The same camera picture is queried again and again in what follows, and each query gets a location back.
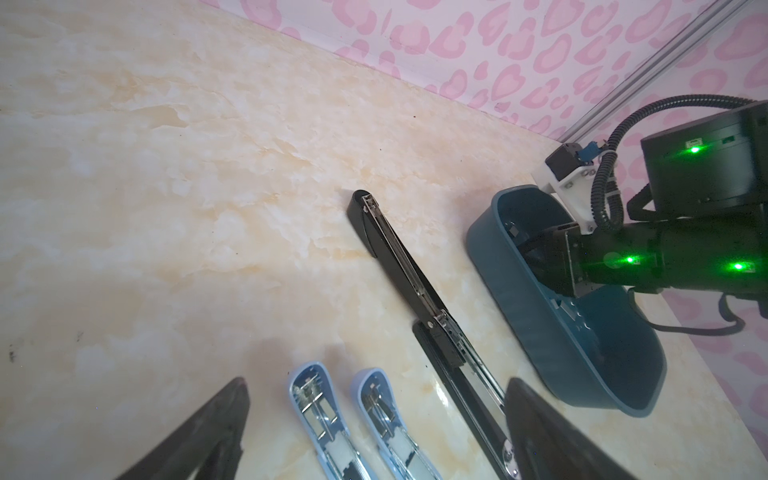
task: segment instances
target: blue plastic bin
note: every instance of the blue plastic bin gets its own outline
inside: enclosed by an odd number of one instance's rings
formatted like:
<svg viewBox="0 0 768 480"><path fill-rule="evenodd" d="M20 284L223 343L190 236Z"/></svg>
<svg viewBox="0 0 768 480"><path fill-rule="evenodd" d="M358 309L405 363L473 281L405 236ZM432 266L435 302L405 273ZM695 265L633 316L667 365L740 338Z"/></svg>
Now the blue plastic bin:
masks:
<svg viewBox="0 0 768 480"><path fill-rule="evenodd" d="M656 332L622 286L573 299L540 284L504 227L510 221L521 239L572 219L551 195L525 185L497 193L467 232L469 256L541 380L569 405L648 415L667 373Z"/></svg>

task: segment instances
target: gray corner molding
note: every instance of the gray corner molding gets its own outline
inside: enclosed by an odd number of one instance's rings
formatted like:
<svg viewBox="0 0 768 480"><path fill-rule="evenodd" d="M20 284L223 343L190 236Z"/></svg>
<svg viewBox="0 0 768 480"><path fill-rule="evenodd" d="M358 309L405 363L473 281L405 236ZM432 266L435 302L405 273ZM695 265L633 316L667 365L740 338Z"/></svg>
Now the gray corner molding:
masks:
<svg viewBox="0 0 768 480"><path fill-rule="evenodd" d="M566 143L582 139L751 2L752 0L716 0L584 117L568 128L558 141Z"/></svg>

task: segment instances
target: marble table surface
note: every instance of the marble table surface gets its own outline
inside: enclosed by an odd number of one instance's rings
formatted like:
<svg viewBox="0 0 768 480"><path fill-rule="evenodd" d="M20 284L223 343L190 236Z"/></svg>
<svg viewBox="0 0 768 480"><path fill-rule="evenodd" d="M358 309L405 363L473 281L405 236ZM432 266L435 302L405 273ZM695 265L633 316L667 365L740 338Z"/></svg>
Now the marble table surface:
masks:
<svg viewBox="0 0 768 480"><path fill-rule="evenodd" d="M444 478L494 478L346 219L358 188L502 384L525 379L638 478L768 478L685 336L660 335L645 419L541 384L463 238L554 141L194 0L9 0L0 62L4 478L113 478L234 376L251 397L238 478L322 478L286 397L309 360L339 392L384 368Z"/></svg>

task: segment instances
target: pink wall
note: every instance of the pink wall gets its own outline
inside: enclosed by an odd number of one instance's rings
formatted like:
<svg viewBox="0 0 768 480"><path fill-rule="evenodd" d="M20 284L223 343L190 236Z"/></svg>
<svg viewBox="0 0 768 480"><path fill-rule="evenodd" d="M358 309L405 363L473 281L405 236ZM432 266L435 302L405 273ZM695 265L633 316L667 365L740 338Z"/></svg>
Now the pink wall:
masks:
<svg viewBox="0 0 768 480"><path fill-rule="evenodd" d="M768 99L768 2L752 2L584 140L607 138L619 121L644 104L687 93ZM647 183L642 137L715 112L676 108L633 127L618 148L615 170L624 202ZM719 293L668 290L664 298L684 326L724 325L717 312ZM732 299L730 305L746 320L745 331L724 338L691 339L768 458L768 320L760 317L754 302Z"/></svg>
<svg viewBox="0 0 768 480"><path fill-rule="evenodd" d="M557 138L711 0L203 0Z"/></svg>

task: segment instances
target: blue basket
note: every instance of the blue basket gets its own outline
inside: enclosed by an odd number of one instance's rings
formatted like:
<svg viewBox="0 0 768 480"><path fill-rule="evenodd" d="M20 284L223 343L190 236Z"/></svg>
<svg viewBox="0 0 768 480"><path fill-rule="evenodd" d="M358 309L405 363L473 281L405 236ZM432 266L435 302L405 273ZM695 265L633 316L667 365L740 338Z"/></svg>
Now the blue basket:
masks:
<svg viewBox="0 0 768 480"><path fill-rule="evenodd" d="M525 185L503 190L467 232L467 250L499 309L552 394L573 406L650 414L667 374L659 339L631 309L622 286L582 298L536 280L505 222L532 237L571 222L551 195ZM571 315L556 305L571 306ZM579 312L574 320L573 312Z"/></svg>

